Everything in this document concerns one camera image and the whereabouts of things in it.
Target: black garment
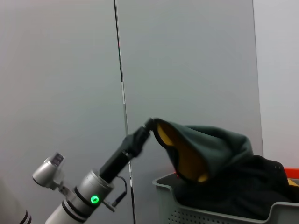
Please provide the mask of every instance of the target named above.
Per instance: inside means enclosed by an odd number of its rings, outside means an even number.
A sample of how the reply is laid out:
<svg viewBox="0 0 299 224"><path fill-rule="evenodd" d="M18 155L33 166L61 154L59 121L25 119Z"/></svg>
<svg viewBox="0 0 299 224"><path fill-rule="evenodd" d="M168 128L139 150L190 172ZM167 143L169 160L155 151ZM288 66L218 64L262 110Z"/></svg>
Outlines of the black garment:
<svg viewBox="0 0 299 224"><path fill-rule="evenodd" d="M299 202L284 167L255 155L204 183L184 182L174 193L182 205L239 217L266 220L275 202Z"/></svg>

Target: robotic arm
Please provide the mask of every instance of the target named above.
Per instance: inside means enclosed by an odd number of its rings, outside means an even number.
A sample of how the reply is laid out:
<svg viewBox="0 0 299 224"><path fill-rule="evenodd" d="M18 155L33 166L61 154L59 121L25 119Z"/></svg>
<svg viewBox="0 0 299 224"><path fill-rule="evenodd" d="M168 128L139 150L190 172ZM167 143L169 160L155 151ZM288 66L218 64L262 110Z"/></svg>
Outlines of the robotic arm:
<svg viewBox="0 0 299 224"><path fill-rule="evenodd" d="M0 223L30 224L31 216L0 178Z"/></svg>
<svg viewBox="0 0 299 224"><path fill-rule="evenodd" d="M81 224L99 207L105 204L114 211L115 206L124 198L126 193L121 194L112 205L105 201L107 195L113 190L112 180L127 166L128 162L137 157L144 143L150 136L154 125L153 119L136 132L128 135L117 151L99 170L92 169L79 185L71 190L65 185L64 174L61 167L64 157L57 153L49 157L33 174L33 180L42 187L55 190L65 195L65 200L52 213L46 224Z"/></svg>

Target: yellow fabric lining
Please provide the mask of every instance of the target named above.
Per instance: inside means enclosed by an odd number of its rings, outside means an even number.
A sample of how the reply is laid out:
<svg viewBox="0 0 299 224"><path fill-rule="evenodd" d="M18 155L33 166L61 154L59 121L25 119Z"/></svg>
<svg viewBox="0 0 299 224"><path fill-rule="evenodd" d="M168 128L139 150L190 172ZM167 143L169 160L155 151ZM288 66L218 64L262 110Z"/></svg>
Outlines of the yellow fabric lining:
<svg viewBox="0 0 299 224"><path fill-rule="evenodd" d="M158 124L158 134L168 146L174 146L179 155L178 171L189 180L204 182L209 178L202 157L176 134L167 124Z"/></svg>
<svg viewBox="0 0 299 224"><path fill-rule="evenodd" d="M298 184L296 184L294 181L292 181L292 180L290 180L290 179L288 179L288 182L289 182L289 185L299 187Z"/></svg>

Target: dark green cloth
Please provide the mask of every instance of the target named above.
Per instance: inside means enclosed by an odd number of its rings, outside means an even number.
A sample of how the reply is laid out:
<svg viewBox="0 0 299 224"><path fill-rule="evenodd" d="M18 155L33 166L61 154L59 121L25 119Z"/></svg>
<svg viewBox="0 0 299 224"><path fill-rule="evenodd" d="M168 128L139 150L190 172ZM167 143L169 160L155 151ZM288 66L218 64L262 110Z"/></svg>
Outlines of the dark green cloth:
<svg viewBox="0 0 299 224"><path fill-rule="evenodd" d="M167 150L173 166L183 178L184 175L178 170L177 149L162 141L157 131L158 124L169 125L182 141L203 158L209 178L215 177L224 168L253 156L250 140L244 135L213 126L184 126L162 119L154 119L154 121L156 128L153 131L157 141Z"/></svg>

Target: green led light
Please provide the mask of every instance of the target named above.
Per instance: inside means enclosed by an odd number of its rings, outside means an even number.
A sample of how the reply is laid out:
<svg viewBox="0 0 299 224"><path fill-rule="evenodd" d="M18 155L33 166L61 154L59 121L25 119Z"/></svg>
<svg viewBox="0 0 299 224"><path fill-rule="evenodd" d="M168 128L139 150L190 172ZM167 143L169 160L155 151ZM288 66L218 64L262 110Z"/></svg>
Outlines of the green led light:
<svg viewBox="0 0 299 224"><path fill-rule="evenodd" d="M96 203L98 203L98 202L100 201L100 198L99 198L98 196L94 195L94 196L92 196L92 197L90 198L90 201L91 201L93 204L96 204Z"/></svg>

